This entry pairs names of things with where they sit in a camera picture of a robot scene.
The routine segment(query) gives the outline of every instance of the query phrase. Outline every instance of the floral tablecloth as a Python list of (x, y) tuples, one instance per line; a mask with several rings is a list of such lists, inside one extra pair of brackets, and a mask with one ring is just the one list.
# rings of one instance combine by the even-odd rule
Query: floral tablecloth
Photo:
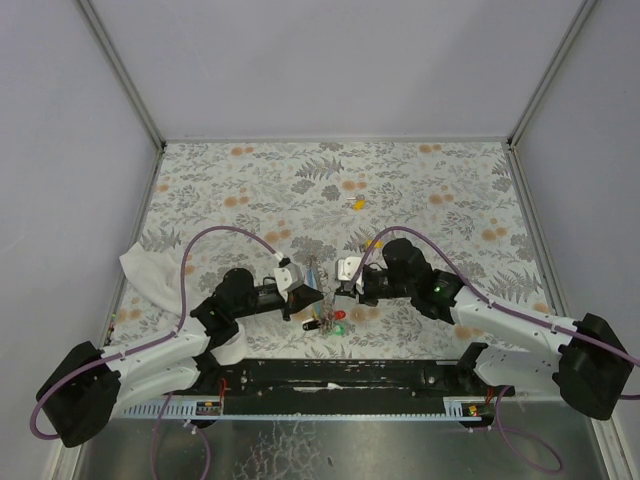
[[(357, 195), (365, 198), (360, 210), (349, 200)], [(384, 227), (412, 227), (489, 292), (548, 310), (497, 142), (169, 144), (140, 237), (143, 247), (180, 261), (195, 234), (223, 224), (260, 235), (303, 268), (314, 256), (324, 288), (336, 286), (326, 273), (334, 271), (336, 259), (359, 255)], [(410, 239), (434, 267), (444, 267), (426, 245)], [(208, 293), (232, 267), (247, 268), (261, 281), (274, 266), (255, 242), (214, 233), (192, 250), (187, 281)], [(341, 336), (303, 331), (308, 311), (291, 322), (279, 312), (240, 322), (250, 356), (262, 358), (457, 358), (470, 341), (497, 341), (422, 317), (404, 300), (376, 308), (353, 304), (346, 313)], [(175, 322), (128, 285), (110, 341), (137, 339)]]

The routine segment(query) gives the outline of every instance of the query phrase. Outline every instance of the purple cable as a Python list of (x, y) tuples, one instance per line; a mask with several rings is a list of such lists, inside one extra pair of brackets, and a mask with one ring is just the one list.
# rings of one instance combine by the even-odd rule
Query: purple cable
[[(249, 232), (247, 230), (244, 230), (242, 228), (232, 227), (232, 226), (228, 226), (228, 225), (219, 225), (219, 226), (215, 226), (215, 227), (205, 228), (203, 231), (198, 233), (195, 237), (193, 237), (191, 239), (191, 241), (189, 242), (189, 244), (185, 248), (184, 254), (182, 255), (182, 263), (180, 264), (180, 301), (182, 302), (182, 311), (180, 313), (180, 321), (178, 322), (177, 331), (182, 329), (182, 326), (184, 325), (184, 322), (185, 322), (185, 320), (187, 318), (187, 293), (186, 293), (186, 289), (185, 289), (185, 280), (184, 279), (185, 279), (185, 269), (187, 267), (187, 257), (189, 256), (189, 251), (191, 250), (193, 245), (202, 236), (204, 236), (204, 235), (206, 235), (207, 233), (210, 233), (210, 232), (215, 232), (217, 230), (227, 230), (227, 231), (231, 231), (231, 232), (242, 233), (243, 235), (246, 235), (247, 237), (255, 240), (256, 242), (258, 242), (259, 244), (264, 246), (267, 250), (269, 250), (270, 253), (272, 253), (274, 255), (276, 254), (275, 249), (271, 245), (269, 245), (267, 242), (262, 240), (257, 235), (255, 235), (255, 234), (253, 234), (253, 233), (251, 233), (251, 232)], [(47, 390), (45, 392), (45, 394), (38, 401), (38, 403), (36, 403), (36, 406), (33, 409), (33, 412), (31, 412), (31, 417), (29, 418), (29, 429), (31, 430), (31, 433), (34, 436), (36, 436), (37, 438), (40, 438), (41, 440), (55, 440), (57, 438), (60, 438), (60, 436), (57, 435), (57, 434), (48, 434), (48, 433), (41, 432), (38, 429), (37, 420), (38, 420), (38, 414), (40, 413), (40, 410), (42, 410), (42, 407), (44, 406), (44, 404), (47, 403), (47, 400), (49, 400), (49, 398), (51, 398), (51, 396), (54, 393), (56, 393), (58, 390), (60, 390), (60, 388), (62, 388), (62, 386), (64, 386), (66, 383), (70, 382), (75, 377), (77, 377), (78, 375), (86, 372), (87, 370), (91, 370), (92, 368), (99, 367), (100, 365), (104, 365), (105, 363), (112, 362), (113, 360), (117, 360), (117, 359), (122, 358), (122, 357), (126, 357), (126, 356), (129, 356), (129, 355), (140, 353), (140, 352), (142, 352), (144, 350), (147, 350), (149, 348), (155, 347), (156, 345), (160, 345), (160, 344), (166, 342), (167, 340), (170, 340), (170, 339), (174, 338), (175, 335), (176, 334), (174, 332), (171, 332), (171, 333), (165, 335), (162, 338), (159, 338), (159, 339), (154, 340), (154, 341), (149, 342), (149, 343), (145, 343), (144, 345), (140, 345), (140, 346), (132, 348), (130, 350), (126, 350), (124, 352), (124, 355), (120, 354), (120, 353), (116, 353), (114, 355), (110, 355), (108, 357), (101, 358), (99, 360), (95, 360), (93, 362), (87, 363), (86, 365), (83, 365), (82, 367), (80, 367), (80, 368), (74, 370), (73, 372), (68, 373), (67, 375), (62, 377), (60, 380), (58, 380), (56, 383), (54, 383), (51, 386), (51, 388), (49, 388), (49, 390)]]
[[(502, 425), (502, 419), (500, 418), (500, 407), (502, 403), (502, 397), (504, 397), (504, 394), (507, 393), (507, 390), (509, 390), (509, 388), (511, 387), (509, 386), (504, 387), (502, 391), (498, 394), (498, 398), (496, 400), (496, 423), (498, 424), (498, 431), (500, 432), (500, 435), (502, 435), (502, 439), (504, 440), (504, 443), (507, 444), (507, 447), (509, 447), (509, 450), (511, 450), (514, 453), (514, 455), (516, 455), (520, 460), (522, 460), (524, 463), (529, 465), (531, 468), (537, 470), (538, 472), (546, 473), (548, 475), (558, 475), (562, 473), (564, 471), (564, 463), (562, 461), (562, 457), (560, 457), (560, 454), (550, 444), (545, 442), (542, 438), (538, 437), (537, 435), (534, 435), (533, 433), (529, 433), (524, 430), (518, 430), (515, 428), (505, 427)], [(507, 433), (515, 433), (516, 435), (528, 437), (540, 443), (541, 445), (543, 445), (547, 450), (549, 450), (549, 452), (551, 452), (551, 454), (554, 457), (556, 457), (556, 460), (558, 460), (558, 464), (559, 464), (558, 468), (551, 469), (551, 468), (543, 467), (529, 460), (527, 457), (522, 455), (516, 447), (513, 446), (513, 444), (511, 443), (511, 440), (509, 440), (509, 437), (507, 437)]]
[[(362, 269), (364, 268), (365, 262), (373, 252), (375, 245), (384, 235), (392, 231), (402, 231), (402, 232), (410, 233), (418, 237), (423, 242), (427, 243), (445, 261), (445, 263), (449, 266), (449, 268), (451, 268), (451, 270), (453, 270), (453, 272), (460, 278), (460, 280), (462, 280), (462, 282), (469, 288), (469, 290), (471, 290), (483, 302), (487, 304), (490, 303), (489, 298), (484, 293), (482, 293), (475, 285), (471, 283), (471, 281), (462, 273), (462, 271), (460, 271), (460, 269), (451, 261), (451, 259), (447, 256), (447, 254), (444, 253), (440, 249), (440, 247), (438, 247), (435, 243), (433, 243), (433, 241), (431, 241), (429, 238), (425, 237), (420, 232), (417, 232), (412, 228), (400, 227), (400, 226), (387, 227), (375, 236), (375, 238), (371, 242), (371, 245), (369, 245), (369, 248), (367, 248), (367, 250), (364, 252), (364, 256), (360, 261), (360, 265), (358, 265), (358, 268), (356, 269), (356, 273), (353, 276), (353, 279), (347, 283), (346, 287), (348, 290), (353, 288), (353, 285), (355, 284), (356, 279), (362, 273)], [(520, 318), (522, 320), (526, 320), (527, 322), (531, 322), (535, 325), (538, 325), (539, 327), (543, 327), (549, 330), (555, 330), (556, 332), (564, 333), (565, 335), (569, 335), (570, 337), (574, 337), (579, 340), (582, 340), (583, 342), (587, 342), (597, 347), (600, 347), (604, 350), (607, 350), (608, 352), (613, 353), (614, 355), (617, 355), (623, 358), (624, 360), (635, 365), (636, 367), (640, 367), (640, 359), (634, 358), (628, 353), (623, 352), (622, 350), (618, 350), (617, 348), (612, 347), (611, 345), (608, 345), (600, 340), (596, 340), (595, 338), (591, 338), (579, 332), (574, 332), (573, 330), (569, 330), (562, 326), (556, 325), (554, 327), (553, 324), (549, 322), (545, 322), (544, 320), (540, 320), (539, 318), (533, 317), (531, 315), (527, 315), (526, 313), (518, 312), (516, 310), (513, 310), (509, 307), (505, 307), (498, 303), (493, 303), (492, 306), (496, 310), (507, 313), (514, 317)], [(638, 400), (640, 399), (640, 395), (621, 395), (620, 398), (624, 400)]]
[[(158, 414), (158, 418), (156, 419), (156, 423), (153, 425), (153, 435), (151, 437), (151, 473), (153, 475), (154, 480), (158, 480), (158, 471), (156, 469), (156, 458), (158, 455), (158, 430), (160, 428), (160, 422), (162, 420), (162, 416), (164, 415), (169, 402), (171, 401), (171, 397), (173, 397), (173, 392), (167, 395), (167, 399), (162, 404), (162, 408), (160, 409), (160, 413)], [(209, 469), (211, 468), (211, 447), (209, 446), (209, 441), (207, 440), (207, 436), (204, 432), (196, 428), (196, 433), (200, 436), (202, 441), (204, 442), (204, 449), (207, 453), (207, 460), (204, 465), (204, 470), (202, 471), (202, 475), (200, 476), (200, 480), (205, 480), (207, 478), (207, 474), (209, 473)]]

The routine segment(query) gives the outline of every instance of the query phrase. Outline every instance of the purple wire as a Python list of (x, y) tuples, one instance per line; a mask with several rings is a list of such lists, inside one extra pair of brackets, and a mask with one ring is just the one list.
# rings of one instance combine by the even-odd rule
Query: purple wire
[[(356, 273), (353, 276), (353, 278), (347, 283), (346, 287), (347, 289), (351, 289), (353, 288), (358, 276), (360, 276), (360, 274), (362, 273), (362, 269), (364, 268), (365, 262), (367, 261), (367, 258), (369, 258), (369, 256), (371, 255), (371, 253), (373, 252), (373, 250), (375, 249), (375, 245), (378, 243), (378, 241), (387, 233), (392, 232), (392, 231), (402, 231), (402, 232), (407, 232), (410, 233), (412, 235), (415, 235), (416, 237), (418, 237), (420, 240), (422, 240), (423, 242), (427, 243), (444, 261), (445, 263), (449, 266), (449, 268), (451, 268), (451, 270), (453, 270), (453, 272), (460, 278), (460, 280), (462, 280), (462, 282), (469, 288), (469, 290), (471, 290), (480, 300), (482, 300), (485, 303), (490, 303), (489, 302), (489, 298), (482, 293), (475, 285), (473, 285), (471, 283), (471, 281), (462, 273), (462, 271), (451, 261), (451, 259), (447, 256), (446, 253), (444, 253), (440, 247), (438, 247), (432, 240), (430, 240), (429, 238), (425, 237), (424, 235), (422, 235), (420, 232), (417, 232), (416, 230), (412, 229), (412, 228), (408, 228), (408, 227), (400, 227), (400, 226), (395, 226), (395, 227), (387, 227), (384, 230), (382, 230), (380, 233), (378, 233), (375, 238), (373, 239), (373, 241), (371, 242), (371, 245), (369, 245), (369, 248), (367, 248), (367, 250), (364, 252), (364, 256), (362, 257), (362, 260), (360, 261), (360, 265), (358, 265), (358, 268), (356, 269)], [(535, 325), (538, 325), (539, 327), (543, 327), (549, 330), (555, 330), (556, 332), (560, 332), (560, 333), (564, 333), (565, 335), (569, 335), (571, 337), (577, 338), (579, 340), (582, 340), (583, 342), (587, 342), (590, 343), (592, 345), (595, 345), (597, 347), (600, 347), (604, 350), (607, 350), (608, 352), (613, 353), (614, 355), (617, 355), (621, 358), (623, 358), (624, 360), (628, 361), (629, 363), (635, 365), (636, 367), (640, 367), (640, 359), (638, 358), (634, 358), (631, 355), (629, 355), (626, 352), (623, 352), (622, 350), (619, 350), (615, 347), (612, 347), (611, 345), (608, 345), (600, 340), (597, 340), (595, 338), (591, 338), (587, 335), (584, 335), (582, 333), (579, 332), (574, 332), (573, 330), (569, 330), (568, 328), (556, 325), (555, 327), (553, 326), (553, 324), (549, 323), (549, 322), (545, 322), (544, 320), (540, 320), (539, 318), (533, 317), (531, 315), (527, 315), (526, 313), (523, 312), (519, 312), (517, 310), (513, 310), (509, 307), (505, 307), (503, 305), (500, 305), (498, 303), (493, 303), (492, 304), (493, 308), (495, 308), (496, 310), (499, 310), (501, 312), (507, 313), (509, 315), (512, 315), (514, 317), (520, 318), (522, 320), (526, 320), (527, 322), (531, 322)], [(625, 400), (638, 400), (640, 399), (640, 395), (621, 395), (620, 398), (623, 398)]]
[[(158, 430), (160, 429), (160, 423), (162, 420), (162, 416), (164, 415), (169, 402), (171, 401), (171, 397), (173, 397), (173, 392), (167, 395), (166, 400), (162, 404), (162, 408), (160, 409), (160, 413), (158, 414), (158, 418), (156, 418), (156, 423), (153, 425), (153, 435), (151, 437), (151, 473), (153, 475), (154, 480), (158, 480), (158, 470), (156, 469), (156, 460), (158, 456)], [(209, 473), (209, 469), (211, 468), (211, 447), (209, 446), (209, 441), (207, 440), (207, 436), (204, 432), (196, 427), (196, 433), (200, 436), (202, 441), (204, 442), (204, 449), (207, 453), (207, 460), (204, 465), (204, 470), (202, 471), (202, 475), (200, 476), (200, 480), (205, 480), (207, 478), (207, 474)]]
[[(557, 450), (554, 449), (549, 443), (547, 443), (537, 435), (534, 435), (533, 433), (529, 433), (524, 430), (518, 430), (516, 428), (505, 427), (502, 425), (502, 419), (500, 418), (502, 397), (504, 397), (504, 394), (507, 393), (507, 390), (509, 390), (509, 388), (511, 387), (509, 386), (504, 387), (502, 391), (498, 394), (498, 399), (496, 400), (496, 423), (498, 424), (498, 431), (500, 432), (500, 435), (502, 435), (502, 439), (504, 440), (504, 443), (507, 444), (507, 447), (509, 447), (509, 450), (511, 450), (514, 455), (516, 455), (520, 460), (522, 460), (524, 463), (529, 465), (534, 470), (537, 470), (538, 472), (546, 473), (548, 475), (558, 475), (562, 473), (564, 471), (564, 462), (562, 461), (562, 457), (557, 452)], [(558, 468), (551, 469), (551, 468), (543, 467), (542, 465), (538, 465), (537, 463), (529, 460), (522, 453), (520, 453), (520, 451), (518, 451), (518, 449), (511, 443), (511, 440), (509, 440), (509, 437), (507, 437), (507, 433), (515, 433), (516, 435), (528, 437), (540, 443), (541, 445), (543, 445), (547, 450), (549, 450), (549, 452), (551, 452), (551, 454), (554, 457), (556, 457), (556, 460), (558, 460), (558, 464), (559, 464)]]
[[(424, 236), (420, 232), (418, 232), (418, 231), (416, 231), (416, 230), (414, 230), (412, 228), (409, 228), (409, 227), (401, 227), (401, 226), (387, 227), (387, 228), (385, 228), (384, 230), (382, 230), (380, 233), (378, 233), (375, 236), (375, 238), (371, 241), (371, 244), (369, 245), (367, 250), (364, 252), (362, 260), (360, 261), (360, 264), (358, 265), (358, 268), (356, 269), (356, 272), (355, 272), (353, 278), (347, 283), (347, 285), (346, 285), (347, 290), (351, 290), (353, 288), (353, 286), (355, 285), (355, 282), (357, 281), (358, 277), (362, 273), (362, 270), (364, 269), (364, 266), (366, 264), (367, 259), (369, 258), (369, 256), (371, 256), (371, 254), (373, 253), (373, 250), (376, 248), (375, 246), (378, 243), (378, 241), (380, 239), (382, 239), (382, 237), (385, 236), (387, 233), (393, 232), (393, 231), (401, 231), (401, 232), (410, 233), (410, 234), (415, 235), (416, 237), (418, 237), (423, 242), (425, 242), (427, 245), (429, 245), (442, 258), (442, 260), (444, 260), (444, 262), (460, 278), (460, 280), (462, 280), (462, 282), (469, 288), (469, 290), (471, 290), (483, 302), (485, 302), (487, 304), (490, 303), (489, 298), (484, 293), (482, 293), (475, 285), (473, 285), (471, 283), (471, 281), (466, 277), (466, 275), (464, 275), (462, 273), (462, 271), (453, 263), (453, 261), (451, 261), (451, 259), (447, 256), (447, 254), (440, 247), (438, 247), (438, 245), (436, 245), (431, 239), (427, 238), (426, 236)], [(574, 332), (574, 331), (569, 330), (567, 328), (564, 328), (562, 326), (557, 326), (556, 325), (555, 328), (554, 328), (553, 324), (551, 324), (549, 322), (545, 322), (544, 320), (540, 320), (540, 319), (538, 319), (536, 317), (533, 317), (531, 315), (527, 315), (526, 313), (522, 313), (522, 312), (519, 312), (517, 310), (513, 310), (513, 309), (511, 309), (509, 307), (505, 307), (505, 306), (497, 304), (497, 303), (493, 303), (492, 306), (496, 310), (499, 310), (499, 311), (504, 312), (506, 314), (509, 314), (509, 315), (514, 316), (514, 317), (520, 318), (522, 320), (526, 320), (527, 322), (531, 322), (531, 323), (533, 323), (535, 325), (538, 325), (540, 327), (547, 328), (549, 330), (555, 330), (557, 332), (564, 333), (566, 335), (569, 335), (571, 337), (577, 338), (577, 339), (582, 340), (584, 342), (591, 343), (592, 345), (596, 345), (597, 347), (600, 347), (600, 348), (602, 348), (604, 350), (607, 350), (607, 351), (613, 353), (614, 355), (617, 355), (617, 356), (627, 360), (628, 362), (630, 362), (631, 364), (635, 365), (636, 367), (640, 366), (640, 359), (634, 358), (631, 355), (627, 354), (626, 352), (623, 352), (622, 350), (618, 350), (617, 348), (612, 347), (611, 345), (608, 345), (608, 344), (606, 344), (604, 342), (601, 342), (600, 340), (596, 340), (594, 338), (588, 337), (587, 335), (581, 334), (579, 332)], [(535, 470), (537, 470), (539, 472), (543, 472), (543, 473), (553, 474), (553, 475), (561, 473), (564, 470), (564, 464), (562, 462), (562, 458), (560, 457), (558, 452), (549, 443), (545, 442), (542, 438), (540, 438), (540, 437), (538, 437), (538, 436), (536, 436), (536, 435), (534, 435), (532, 433), (526, 432), (524, 430), (518, 430), (518, 429), (509, 428), (509, 427), (503, 427), (502, 426), (502, 421), (500, 420), (499, 409), (500, 409), (500, 402), (502, 400), (502, 397), (503, 397), (504, 393), (507, 391), (507, 388), (509, 388), (509, 387), (505, 387), (502, 390), (502, 392), (500, 392), (500, 395), (498, 395), (498, 399), (496, 400), (496, 420), (497, 420), (497, 423), (498, 423), (498, 430), (500, 431), (500, 434), (502, 435), (503, 440), (505, 441), (505, 443), (507, 444), (509, 449), (516, 456), (518, 456), (518, 458), (520, 458), (522, 461), (524, 461), (527, 465), (531, 466)], [(622, 399), (622, 400), (640, 400), (640, 395), (620, 395), (620, 399)], [(557, 470), (550, 470), (550, 469), (547, 469), (545, 467), (542, 467), (542, 466), (532, 462), (531, 460), (526, 458), (524, 455), (522, 455), (513, 446), (513, 444), (509, 441), (506, 433), (513, 433), (513, 434), (516, 434), (516, 435), (528, 437), (528, 438), (530, 438), (532, 440), (535, 440), (535, 441), (539, 442), (541, 445), (544, 445), (544, 447), (547, 448), (553, 454), (554, 457), (556, 457), (556, 459), (558, 460), (558, 463), (560, 464), (560, 467)]]
[[(177, 330), (181, 330), (182, 326), (184, 325), (184, 322), (187, 318), (187, 292), (186, 292), (186, 287), (185, 287), (185, 269), (187, 267), (187, 257), (189, 256), (189, 251), (191, 250), (191, 248), (193, 247), (193, 245), (204, 235), (206, 235), (207, 233), (210, 232), (215, 232), (217, 230), (227, 230), (227, 231), (231, 231), (231, 232), (237, 232), (237, 233), (242, 233), (243, 235), (246, 235), (247, 237), (255, 240), (256, 242), (258, 242), (259, 244), (261, 244), (262, 246), (264, 246), (267, 250), (269, 250), (270, 253), (272, 254), (276, 254), (275, 249), (269, 245), (267, 242), (265, 242), (263, 239), (261, 239), (260, 237), (258, 237), (257, 235), (255, 235), (254, 233), (251, 233), (243, 228), (238, 228), (238, 227), (232, 227), (229, 225), (218, 225), (215, 227), (209, 227), (209, 228), (205, 228), (203, 231), (201, 231), (200, 233), (198, 233), (195, 237), (193, 237), (191, 239), (191, 241), (189, 242), (189, 244), (187, 245), (187, 247), (184, 250), (184, 254), (182, 255), (182, 263), (180, 264), (180, 301), (182, 302), (182, 311), (180, 313), (180, 321), (178, 322), (178, 328)], [(157, 345), (160, 345), (172, 338), (174, 338), (176, 336), (176, 333), (171, 332), (167, 335), (165, 335), (162, 338), (159, 338), (157, 340), (153, 340), (149, 343), (145, 343), (144, 345), (140, 345), (138, 347), (135, 348), (131, 348), (130, 350), (126, 350), (123, 354), (120, 353), (116, 353), (113, 355), (110, 355), (108, 357), (105, 358), (101, 358), (99, 360), (95, 360), (93, 362), (87, 363), (86, 365), (83, 365), (82, 367), (74, 370), (73, 372), (68, 373), (67, 375), (65, 375), (64, 377), (62, 377), (60, 380), (58, 380), (56, 383), (54, 383), (51, 388), (49, 388), (49, 390), (47, 390), (45, 392), (45, 394), (42, 396), (42, 398), (38, 401), (38, 403), (36, 403), (35, 408), (33, 409), (33, 412), (31, 412), (31, 417), (29, 418), (29, 429), (31, 430), (31, 433), (36, 436), (37, 438), (41, 439), (41, 440), (55, 440), (57, 438), (60, 438), (60, 435), (57, 434), (49, 434), (49, 433), (43, 433), (38, 429), (38, 425), (37, 425), (37, 420), (38, 420), (38, 414), (40, 413), (40, 410), (42, 410), (42, 407), (44, 406), (44, 404), (47, 402), (47, 400), (49, 400), (49, 398), (51, 398), (51, 396), (56, 393), (58, 390), (60, 390), (60, 388), (62, 388), (66, 383), (70, 382), (71, 380), (73, 380), (75, 377), (77, 377), (78, 375), (91, 370), (92, 368), (96, 368), (99, 367), (100, 365), (104, 365), (105, 363), (108, 362), (112, 362), (113, 360), (117, 360), (119, 358), (122, 357), (126, 357), (129, 355), (133, 355), (136, 353), (140, 353), (144, 350), (147, 350), (149, 348), (155, 347)]]

